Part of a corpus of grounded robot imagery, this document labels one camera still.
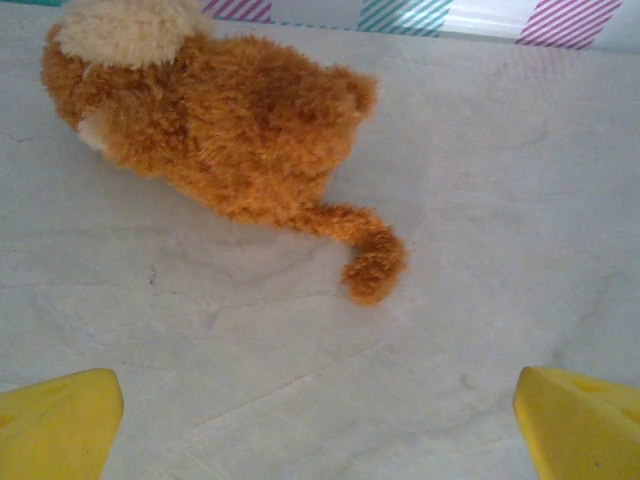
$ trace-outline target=teal stripes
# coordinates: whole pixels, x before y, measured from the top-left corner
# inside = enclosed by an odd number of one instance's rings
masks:
[[[452,0],[364,0],[358,30],[434,37]]]

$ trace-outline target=plush toy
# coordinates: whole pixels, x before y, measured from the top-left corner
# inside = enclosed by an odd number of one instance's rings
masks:
[[[232,220],[355,247],[361,304],[396,285],[406,252],[372,211],[329,205],[332,171],[376,102],[376,80],[265,38],[216,39],[197,0],[72,0],[41,79],[90,147]]]

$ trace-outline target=white patch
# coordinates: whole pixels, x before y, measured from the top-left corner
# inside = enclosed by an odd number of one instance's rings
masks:
[[[71,0],[65,9],[62,53],[105,66],[171,62],[186,37],[213,25],[199,0]]]
[[[104,152],[107,149],[107,142],[100,133],[100,118],[97,114],[85,118],[78,124],[78,136],[93,150]]]

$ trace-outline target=curled tail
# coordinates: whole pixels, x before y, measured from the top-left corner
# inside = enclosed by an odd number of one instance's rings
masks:
[[[314,205],[288,219],[283,227],[328,236],[358,250],[344,267],[342,283],[362,305],[382,301],[398,283],[407,252],[391,230],[373,212],[350,205]]]

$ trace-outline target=pink stripes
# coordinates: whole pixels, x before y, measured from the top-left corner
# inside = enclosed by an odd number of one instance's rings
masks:
[[[271,0],[211,0],[203,12],[210,10],[221,20],[271,22]]]
[[[620,5],[622,0],[542,0],[516,43],[586,48],[593,43]]]

